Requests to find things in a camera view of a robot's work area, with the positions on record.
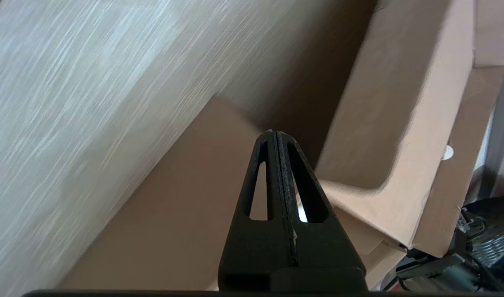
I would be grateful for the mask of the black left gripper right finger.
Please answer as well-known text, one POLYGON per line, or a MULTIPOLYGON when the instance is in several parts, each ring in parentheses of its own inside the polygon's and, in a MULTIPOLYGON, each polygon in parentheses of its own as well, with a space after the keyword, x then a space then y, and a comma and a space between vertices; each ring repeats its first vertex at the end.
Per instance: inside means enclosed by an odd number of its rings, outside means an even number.
POLYGON ((276 291, 367 291, 365 267, 297 141, 277 133, 290 262, 276 291))

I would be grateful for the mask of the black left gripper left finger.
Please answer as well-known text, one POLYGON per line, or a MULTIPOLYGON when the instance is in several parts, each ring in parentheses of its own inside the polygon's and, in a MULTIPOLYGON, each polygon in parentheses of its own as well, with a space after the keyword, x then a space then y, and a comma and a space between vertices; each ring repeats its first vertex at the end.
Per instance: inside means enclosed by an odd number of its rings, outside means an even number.
POLYGON ((269 291, 274 272, 294 263, 277 133, 254 143, 218 267, 220 291, 269 291), (260 164, 266 166, 267 220, 250 218, 260 164))

